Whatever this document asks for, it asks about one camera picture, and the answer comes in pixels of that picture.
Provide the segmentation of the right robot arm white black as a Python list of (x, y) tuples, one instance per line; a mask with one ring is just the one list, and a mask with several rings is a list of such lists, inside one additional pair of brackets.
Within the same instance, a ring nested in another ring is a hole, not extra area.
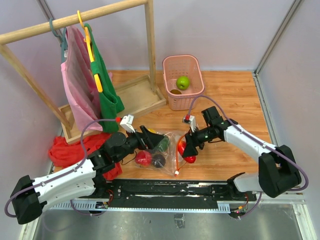
[(205, 143), (220, 139), (236, 146), (258, 164), (256, 173), (241, 172), (227, 180), (226, 193), (230, 199), (238, 200), (245, 192), (261, 192), (276, 198), (301, 184), (300, 171), (288, 146), (276, 146), (261, 140), (236, 121), (223, 118), (214, 106), (201, 114), (206, 123), (203, 129), (197, 127), (193, 115), (187, 114), (182, 119), (190, 127), (184, 135), (186, 146), (183, 158), (197, 156)]

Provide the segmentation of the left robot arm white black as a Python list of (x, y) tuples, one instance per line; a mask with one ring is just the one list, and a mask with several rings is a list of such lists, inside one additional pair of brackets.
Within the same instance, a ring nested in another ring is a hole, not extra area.
[(105, 173), (135, 150), (154, 149), (163, 139), (164, 135), (142, 125), (140, 131), (113, 133), (98, 150), (59, 172), (37, 178), (21, 177), (8, 201), (14, 209), (11, 217), (24, 225), (59, 203), (91, 195), (103, 197), (107, 193)]

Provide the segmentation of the clear zip top bag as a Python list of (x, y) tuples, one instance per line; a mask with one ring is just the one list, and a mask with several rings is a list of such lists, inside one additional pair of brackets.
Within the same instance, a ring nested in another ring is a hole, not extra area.
[(167, 151), (160, 152), (157, 147), (155, 149), (139, 150), (136, 152), (134, 162), (135, 162), (137, 153), (139, 153), (140, 151), (147, 151), (152, 155), (152, 157), (156, 154), (163, 155), (166, 160), (165, 166), (163, 168), (155, 168), (152, 162), (149, 166), (141, 166), (136, 164), (136, 162), (135, 162), (135, 165), (139, 168), (162, 172), (170, 176), (177, 176), (179, 175), (181, 168), (185, 164), (187, 164), (187, 162), (178, 153), (178, 144), (181, 141), (186, 142), (184, 138), (181, 138), (183, 133), (181, 131), (169, 131), (169, 132), (160, 131), (157, 133), (167, 136), (169, 138), (169, 147)]

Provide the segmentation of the red fake pepper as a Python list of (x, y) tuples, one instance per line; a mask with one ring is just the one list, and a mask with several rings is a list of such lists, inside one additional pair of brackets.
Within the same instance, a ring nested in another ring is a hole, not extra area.
[(184, 140), (178, 144), (178, 153), (189, 164), (195, 163), (197, 159), (195, 153), (189, 150), (187, 143)]

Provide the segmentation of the light green fake apple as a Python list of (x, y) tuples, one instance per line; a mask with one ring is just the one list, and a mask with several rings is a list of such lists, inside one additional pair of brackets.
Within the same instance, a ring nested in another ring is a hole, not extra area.
[(190, 79), (187, 76), (180, 76), (176, 80), (176, 87), (179, 90), (185, 91), (190, 86)]

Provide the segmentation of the dark green fake vegetable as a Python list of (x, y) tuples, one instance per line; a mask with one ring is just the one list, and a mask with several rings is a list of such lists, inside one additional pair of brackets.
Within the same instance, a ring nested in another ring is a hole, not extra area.
[(158, 144), (157, 146), (157, 149), (160, 151), (160, 152), (166, 152), (169, 148), (169, 145), (170, 145), (170, 139), (165, 136), (161, 142)]

